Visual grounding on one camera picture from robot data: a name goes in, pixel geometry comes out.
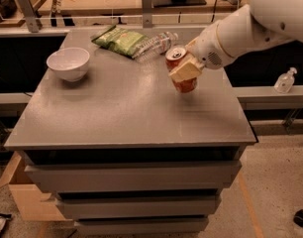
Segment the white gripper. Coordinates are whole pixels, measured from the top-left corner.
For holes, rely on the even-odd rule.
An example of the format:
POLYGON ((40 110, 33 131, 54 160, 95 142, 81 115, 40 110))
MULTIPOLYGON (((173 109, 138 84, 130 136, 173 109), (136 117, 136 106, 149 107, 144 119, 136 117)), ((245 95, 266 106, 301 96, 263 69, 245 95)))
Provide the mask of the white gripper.
POLYGON ((222 47, 218 35, 219 24, 216 22, 206 27, 185 46, 192 55, 187 55, 170 71, 168 76, 173 81, 181 82, 201 75, 204 65, 217 69, 236 60, 222 47))

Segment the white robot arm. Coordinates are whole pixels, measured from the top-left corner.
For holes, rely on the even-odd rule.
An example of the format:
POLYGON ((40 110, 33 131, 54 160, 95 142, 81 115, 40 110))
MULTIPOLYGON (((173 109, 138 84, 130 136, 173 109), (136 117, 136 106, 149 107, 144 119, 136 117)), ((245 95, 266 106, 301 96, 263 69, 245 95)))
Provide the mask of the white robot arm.
POLYGON ((186 46, 188 56, 169 77, 175 82, 189 80, 204 67, 224 67, 247 53, 292 41, 303 43, 303 0, 250 0, 193 39, 186 46))

